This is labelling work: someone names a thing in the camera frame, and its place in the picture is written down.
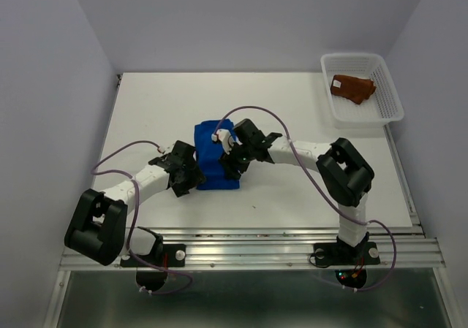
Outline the blue towel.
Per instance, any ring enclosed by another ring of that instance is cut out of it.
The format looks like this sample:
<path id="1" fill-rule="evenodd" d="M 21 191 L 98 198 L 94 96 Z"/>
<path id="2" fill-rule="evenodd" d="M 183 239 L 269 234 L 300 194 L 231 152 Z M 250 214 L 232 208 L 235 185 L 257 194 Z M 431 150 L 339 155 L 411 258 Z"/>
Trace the blue towel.
<path id="1" fill-rule="evenodd" d="M 224 176 L 223 167 L 219 163 L 224 151 L 220 144 L 213 142 L 211 139 L 217 124 L 217 120 L 208 120 L 195 125 L 196 159 L 200 170 L 205 176 L 205 182 L 196 187 L 199 191 L 236 190 L 240 188 L 239 180 L 229 180 Z"/>

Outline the brown towel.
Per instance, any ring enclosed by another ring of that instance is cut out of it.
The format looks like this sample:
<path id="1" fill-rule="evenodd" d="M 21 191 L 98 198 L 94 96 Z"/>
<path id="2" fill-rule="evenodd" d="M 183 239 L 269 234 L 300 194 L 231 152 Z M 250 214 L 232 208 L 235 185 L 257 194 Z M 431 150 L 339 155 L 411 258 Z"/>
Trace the brown towel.
<path id="1" fill-rule="evenodd" d="M 330 86 L 332 95 L 348 99 L 357 105 L 368 100 L 376 89 L 372 80 L 348 75 L 334 75 Z"/>

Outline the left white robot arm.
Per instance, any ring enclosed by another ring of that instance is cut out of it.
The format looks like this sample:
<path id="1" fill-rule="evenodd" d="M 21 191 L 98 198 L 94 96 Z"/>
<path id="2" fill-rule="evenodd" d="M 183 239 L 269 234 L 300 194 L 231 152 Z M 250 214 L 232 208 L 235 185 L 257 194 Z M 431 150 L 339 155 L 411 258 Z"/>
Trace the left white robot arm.
<path id="1" fill-rule="evenodd" d="M 187 195 L 205 181 L 195 160 L 195 147 L 175 141 L 169 151 L 150 160 L 136 175 L 110 169 L 94 175 L 121 174 L 127 179 L 103 191 L 84 191 L 64 236 L 64 245 L 102 265 L 127 255 L 127 216 L 152 196 L 168 189 Z"/>

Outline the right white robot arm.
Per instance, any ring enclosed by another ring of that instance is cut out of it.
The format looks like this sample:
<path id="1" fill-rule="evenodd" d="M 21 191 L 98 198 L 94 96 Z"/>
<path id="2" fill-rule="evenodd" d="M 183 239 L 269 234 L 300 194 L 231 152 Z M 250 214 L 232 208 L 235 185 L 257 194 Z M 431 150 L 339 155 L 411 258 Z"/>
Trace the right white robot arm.
<path id="1" fill-rule="evenodd" d="M 222 146 L 219 163 L 228 180 L 240 179 L 252 161 L 297 166 L 307 175 L 317 172 L 327 190 L 318 191 L 339 214 L 337 256 L 353 262 L 362 255 L 366 201 L 374 170 L 349 140 L 338 138 L 327 145 L 292 140 L 277 132 L 265 135 L 249 119 L 231 131 L 216 129 L 211 140 Z"/>

